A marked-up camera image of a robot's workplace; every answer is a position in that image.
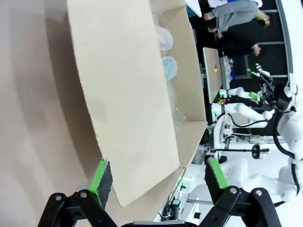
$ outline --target floor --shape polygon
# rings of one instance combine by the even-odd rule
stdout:
[[[91,178],[101,154],[66,1],[1,0],[0,29],[0,225],[32,227],[52,193]]]

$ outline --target metal rod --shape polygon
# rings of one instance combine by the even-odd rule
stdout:
[[[187,200],[189,203],[199,203],[199,204],[205,204],[205,205],[214,205],[213,202],[210,201],[204,201],[204,200]]]
[[[288,75],[270,75],[271,78],[287,78]],[[250,76],[247,75],[237,75],[235,79],[251,79]]]
[[[278,10],[277,9],[265,9],[262,10],[263,13],[277,13]]]
[[[282,41],[277,42],[260,42],[258,45],[284,45],[285,43]]]
[[[229,152],[269,152],[269,149],[259,149],[259,150],[251,150],[251,149],[211,149],[209,150],[213,153],[217,151],[229,151]]]
[[[245,55],[244,56],[244,65],[245,65],[245,73],[246,73],[246,76],[249,77],[250,74],[248,73],[247,69],[250,67],[249,64],[248,64],[248,56]]]

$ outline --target person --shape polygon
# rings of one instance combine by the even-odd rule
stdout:
[[[256,18],[266,27],[270,25],[270,17],[257,7],[257,1],[240,0],[229,2],[204,14],[209,32],[225,31],[228,27],[244,24]]]
[[[225,55],[229,58],[242,57],[250,52],[253,52],[255,56],[260,56],[261,53],[261,47],[256,40],[246,33],[235,29],[223,32],[222,37],[217,40],[204,39],[202,36],[197,43],[199,53],[201,53],[203,47],[217,49],[220,56]]]

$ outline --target plastic wrap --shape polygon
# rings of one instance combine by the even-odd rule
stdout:
[[[181,129],[182,123],[186,120],[186,117],[176,106],[176,96],[171,81],[167,83],[167,90],[169,93],[169,101],[170,101],[172,119],[174,122],[175,133],[177,133],[177,131]]]
[[[162,63],[163,63],[166,82],[169,82],[171,79],[173,79],[176,76],[178,72],[177,62],[173,57],[166,56],[162,58]]]
[[[150,1],[151,11],[152,11],[152,18],[155,23],[155,25],[159,26],[159,18],[163,15],[164,10],[161,9],[158,5],[153,4],[152,1]]]
[[[173,46],[173,38],[169,30],[156,26],[160,50],[169,50]]]

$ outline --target white table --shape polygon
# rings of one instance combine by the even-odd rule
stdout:
[[[228,3],[227,0],[208,0],[208,4],[211,8],[216,8],[217,6],[221,6]]]
[[[185,0],[188,7],[190,7],[198,17],[202,17],[201,8],[199,5],[199,0]]]

